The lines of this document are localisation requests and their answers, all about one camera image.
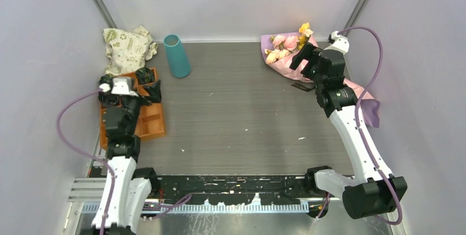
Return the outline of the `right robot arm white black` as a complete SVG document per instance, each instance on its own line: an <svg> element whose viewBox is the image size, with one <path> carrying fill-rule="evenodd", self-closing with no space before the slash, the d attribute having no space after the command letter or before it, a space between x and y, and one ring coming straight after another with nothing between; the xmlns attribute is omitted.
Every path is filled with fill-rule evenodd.
<svg viewBox="0 0 466 235"><path fill-rule="evenodd" d="M314 82L317 102L337 129L354 172L349 178L329 166L310 168L304 179L306 192L312 197L326 193L339 198L353 219L380 217L395 210L401 218L406 180L392 174L369 136L357 95L345 84L344 53L306 43L292 58L290 69L296 70L304 60L301 73Z"/></svg>

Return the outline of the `black ribbon gold lettering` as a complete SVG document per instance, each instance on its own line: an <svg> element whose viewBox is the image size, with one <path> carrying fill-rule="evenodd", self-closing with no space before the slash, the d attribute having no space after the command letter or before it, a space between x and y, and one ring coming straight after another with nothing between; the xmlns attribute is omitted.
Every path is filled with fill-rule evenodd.
<svg viewBox="0 0 466 235"><path fill-rule="evenodd" d="M310 91L313 91L314 89L316 89L315 86L308 87L308 86L305 86L305 85L300 84L300 83L293 83L291 86L295 87L295 88L298 88L301 91L305 91L305 92L310 92Z"/></svg>

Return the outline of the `pink paper flower bouquet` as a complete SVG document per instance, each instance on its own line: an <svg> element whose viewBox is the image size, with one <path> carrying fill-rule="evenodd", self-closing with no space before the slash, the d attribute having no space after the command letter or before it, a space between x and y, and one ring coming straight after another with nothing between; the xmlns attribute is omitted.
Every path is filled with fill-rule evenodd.
<svg viewBox="0 0 466 235"><path fill-rule="evenodd" d="M312 43L315 46L318 45L313 36L313 30L310 28L309 22L302 24L297 32L262 35L260 47L263 60L272 69L288 79L312 83L312 80L305 78L301 74L301 71L307 63L306 61L301 62L297 70L289 68L292 57L303 48L305 43ZM360 108L366 125L378 128L380 126L380 102L367 92L362 97Z"/></svg>

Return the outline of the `teal cylindrical vase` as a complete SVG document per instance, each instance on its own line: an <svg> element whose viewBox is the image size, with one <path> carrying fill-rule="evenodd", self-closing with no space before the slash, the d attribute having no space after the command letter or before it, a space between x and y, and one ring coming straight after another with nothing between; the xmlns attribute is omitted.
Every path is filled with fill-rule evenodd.
<svg viewBox="0 0 466 235"><path fill-rule="evenodd" d="M163 44L171 74L179 79L188 76L191 65L181 39L177 35L167 35Z"/></svg>

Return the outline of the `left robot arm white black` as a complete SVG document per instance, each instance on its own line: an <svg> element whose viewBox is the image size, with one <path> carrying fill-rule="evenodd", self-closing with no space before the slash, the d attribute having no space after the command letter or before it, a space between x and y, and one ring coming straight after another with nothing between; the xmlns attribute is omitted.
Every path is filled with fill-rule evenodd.
<svg viewBox="0 0 466 235"><path fill-rule="evenodd" d="M106 182L91 227L81 234L136 234L143 205L160 191L160 182L152 167L137 169L141 139L136 134L142 106L160 103L161 81L146 85L146 94L132 88L132 79L114 78L104 83L105 92L117 95L121 106L107 108L102 118L107 137L104 160Z"/></svg>

